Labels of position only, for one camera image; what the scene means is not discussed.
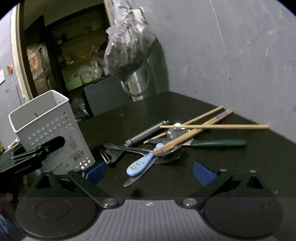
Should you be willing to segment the green box on shelf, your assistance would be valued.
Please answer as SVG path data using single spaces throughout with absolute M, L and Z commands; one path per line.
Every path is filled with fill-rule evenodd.
M 68 91 L 76 89 L 83 85 L 83 80 L 80 77 L 74 78 L 66 83 L 66 88 Z

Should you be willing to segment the grey handled peeler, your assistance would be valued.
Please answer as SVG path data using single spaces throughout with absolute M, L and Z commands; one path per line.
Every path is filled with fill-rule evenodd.
M 151 136 L 153 133 L 157 132 L 160 129 L 160 126 L 169 124 L 169 120 L 162 120 L 155 125 L 143 130 L 142 132 L 138 133 L 132 138 L 128 138 L 125 143 L 120 148 L 131 148 L 135 144 L 143 141 L 147 137 Z M 124 153 L 125 150 L 115 150 L 108 148 L 108 144 L 104 144 L 104 150 L 101 151 L 100 155 L 103 158 L 103 160 L 106 162 L 106 164 L 115 163 L 119 157 Z

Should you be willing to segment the dark grey cabinet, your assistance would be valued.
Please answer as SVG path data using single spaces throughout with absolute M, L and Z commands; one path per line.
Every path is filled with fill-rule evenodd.
M 87 85 L 84 92 L 94 116 L 131 103 L 120 80 L 112 76 Z

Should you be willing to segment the white perforated plastic utensil caddy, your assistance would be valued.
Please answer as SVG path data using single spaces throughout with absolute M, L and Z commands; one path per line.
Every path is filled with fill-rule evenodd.
M 43 169 L 54 174 L 86 170 L 95 163 L 76 123 L 69 99 L 55 90 L 47 91 L 9 114 L 14 133 L 26 151 L 62 136 L 65 144 L 43 161 Z

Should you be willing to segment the steel spoon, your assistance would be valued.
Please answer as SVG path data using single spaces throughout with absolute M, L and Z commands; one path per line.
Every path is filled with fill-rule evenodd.
M 169 155 L 169 154 L 171 154 L 171 153 L 177 151 L 177 150 L 180 149 L 181 147 L 182 147 L 182 144 L 176 145 L 176 146 L 170 148 L 169 150 L 167 150 L 167 151 L 165 151 L 165 152 L 163 152 L 163 153 L 157 154 L 156 156 L 157 156 L 158 158 L 163 158 L 163 157 L 165 157 L 165 156 L 167 156 L 167 155 Z
M 181 123 L 175 123 L 172 128 L 168 129 L 166 136 L 169 140 L 174 140 L 190 131 L 188 128 L 182 128 L 181 125 Z

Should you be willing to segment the steel butter knife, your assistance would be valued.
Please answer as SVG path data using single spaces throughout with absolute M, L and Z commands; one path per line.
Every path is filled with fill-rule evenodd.
M 136 175 L 134 177 L 130 177 L 128 180 L 126 180 L 124 182 L 123 186 L 127 187 L 127 186 L 130 186 L 133 183 L 135 183 L 135 181 L 137 181 L 155 163 L 155 161 L 157 159 L 158 159 L 158 157 L 154 157 L 141 173 L 139 173 L 138 175 Z

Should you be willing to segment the wooden chopstick long top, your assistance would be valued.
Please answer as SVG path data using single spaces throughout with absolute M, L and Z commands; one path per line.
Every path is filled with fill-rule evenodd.
M 160 126 L 160 128 L 189 128 L 189 129 L 230 129 L 230 130 L 269 130 L 269 125 L 181 125 Z

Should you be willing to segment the wooden chopstick plain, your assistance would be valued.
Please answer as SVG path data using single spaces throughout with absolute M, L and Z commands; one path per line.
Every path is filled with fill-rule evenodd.
M 199 121 L 200 119 L 202 119 L 204 117 L 207 117 L 207 116 L 209 116 L 209 115 L 211 115 L 211 114 L 213 114 L 213 113 L 215 113 L 215 112 L 217 112 L 219 110 L 222 110 L 222 109 L 224 109 L 224 106 L 219 106 L 219 107 L 217 107 L 215 109 L 212 109 L 212 110 L 210 110 L 210 111 L 208 111 L 208 112 L 206 112 L 204 114 L 201 114 L 200 116 L 197 116 L 197 117 L 195 117 L 195 118 L 193 118 L 193 119 L 191 119 L 189 121 L 186 121 L 184 123 L 184 125 L 188 125 L 188 124 L 194 123 L 196 121 Z M 154 136 L 152 139 L 164 137 L 166 134 L 167 134 L 167 132 L 163 132 L 163 133 L 161 133 L 161 134 L 159 134 L 157 136 Z

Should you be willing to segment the steel fork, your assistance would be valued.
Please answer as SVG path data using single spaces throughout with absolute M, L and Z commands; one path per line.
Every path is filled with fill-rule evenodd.
M 138 154 L 146 155 L 151 153 L 152 150 L 144 149 L 144 148 L 134 148 L 134 147 L 127 147 L 127 146 L 117 146 L 114 144 L 104 144 L 103 145 L 107 150 L 114 150 L 114 151 L 127 151 L 127 152 L 134 152 Z

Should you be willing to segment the white wall switch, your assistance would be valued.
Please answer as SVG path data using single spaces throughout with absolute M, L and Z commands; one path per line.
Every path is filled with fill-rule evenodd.
M 1 70 L 0 71 L 0 85 L 5 81 L 5 77 L 4 77 L 4 71 Z

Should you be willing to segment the green handled knife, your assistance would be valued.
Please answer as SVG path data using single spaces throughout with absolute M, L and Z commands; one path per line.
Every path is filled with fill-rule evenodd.
M 182 145 L 192 147 L 241 147 L 246 146 L 247 141 L 239 139 L 196 140 L 192 138 Z

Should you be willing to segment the light blue ceramic spoon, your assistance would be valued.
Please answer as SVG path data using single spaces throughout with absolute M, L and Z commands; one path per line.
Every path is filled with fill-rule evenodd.
M 130 164 L 126 169 L 126 173 L 128 174 L 128 176 L 133 177 L 141 173 L 144 170 L 144 168 L 149 164 L 149 162 L 153 159 L 154 150 L 159 149 L 163 146 L 163 143 L 158 143 L 151 152 Z

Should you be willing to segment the clear plastic bag on hook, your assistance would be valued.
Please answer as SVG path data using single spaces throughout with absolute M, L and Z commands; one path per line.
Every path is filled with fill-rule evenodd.
M 104 59 L 110 75 L 127 84 L 147 59 L 156 36 L 141 17 L 139 9 L 128 10 L 123 18 L 109 27 Z

